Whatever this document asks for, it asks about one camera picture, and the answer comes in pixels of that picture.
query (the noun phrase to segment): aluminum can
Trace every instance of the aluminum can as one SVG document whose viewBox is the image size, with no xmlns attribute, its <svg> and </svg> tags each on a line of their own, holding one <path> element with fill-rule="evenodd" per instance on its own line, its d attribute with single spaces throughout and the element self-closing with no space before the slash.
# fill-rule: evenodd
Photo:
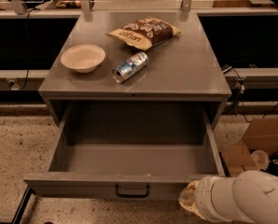
<svg viewBox="0 0 278 224">
<path fill-rule="evenodd" d="M 112 70 L 112 76 L 117 83 L 122 83 L 138 71 L 146 67 L 148 63 L 147 55 L 140 51 L 130 57 L 127 61 Z"/>
</svg>

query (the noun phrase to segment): ceramic bowl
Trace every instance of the ceramic bowl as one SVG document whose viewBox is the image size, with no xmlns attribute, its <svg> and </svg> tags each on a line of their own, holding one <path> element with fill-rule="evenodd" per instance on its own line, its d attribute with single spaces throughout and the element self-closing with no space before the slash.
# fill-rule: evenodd
<svg viewBox="0 0 278 224">
<path fill-rule="evenodd" d="M 267 170 L 269 167 L 269 155 L 263 150 L 256 150 L 251 154 L 252 159 L 260 170 Z"/>
<path fill-rule="evenodd" d="M 62 64 L 77 71 L 88 73 L 96 69 L 103 62 L 105 52 L 95 45 L 79 45 L 66 50 L 61 57 Z"/>
</svg>

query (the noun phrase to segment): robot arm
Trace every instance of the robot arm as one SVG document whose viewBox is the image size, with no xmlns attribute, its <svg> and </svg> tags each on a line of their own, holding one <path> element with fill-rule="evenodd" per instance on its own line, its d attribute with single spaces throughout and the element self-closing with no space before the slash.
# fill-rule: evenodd
<svg viewBox="0 0 278 224">
<path fill-rule="evenodd" d="M 207 176 L 189 184 L 180 204 L 212 222 L 278 223 L 278 176 L 247 171 L 237 177 Z"/>
</svg>

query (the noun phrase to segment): floor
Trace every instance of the floor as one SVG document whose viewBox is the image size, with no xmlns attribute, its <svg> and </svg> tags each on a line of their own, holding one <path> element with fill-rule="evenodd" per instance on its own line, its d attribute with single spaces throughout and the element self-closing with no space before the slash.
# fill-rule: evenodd
<svg viewBox="0 0 278 224">
<path fill-rule="evenodd" d="M 276 103 L 243 104 L 239 114 L 221 117 L 215 140 L 222 150 L 239 140 L 253 118 L 262 119 Z M 264 119 L 278 117 L 278 106 Z M 57 127 L 44 105 L 0 105 L 0 221 L 10 222 L 26 189 L 27 173 L 47 168 Z M 194 223 L 205 224 L 178 202 L 50 199 L 33 196 L 22 224 Z"/>
</svg>

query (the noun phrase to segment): chip bag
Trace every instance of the chip bag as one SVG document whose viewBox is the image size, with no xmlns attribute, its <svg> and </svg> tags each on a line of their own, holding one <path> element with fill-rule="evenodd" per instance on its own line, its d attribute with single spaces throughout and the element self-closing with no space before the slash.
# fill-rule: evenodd
<svg viewBox="0 0 278 224">
<path fill-rule="evenodd" d="M 148 50 L 180 33 L 180 30 L 166 21 L 146 17 L 125 25 L 107 35 L 122 40 L 129 46 Z"/>
</svg>

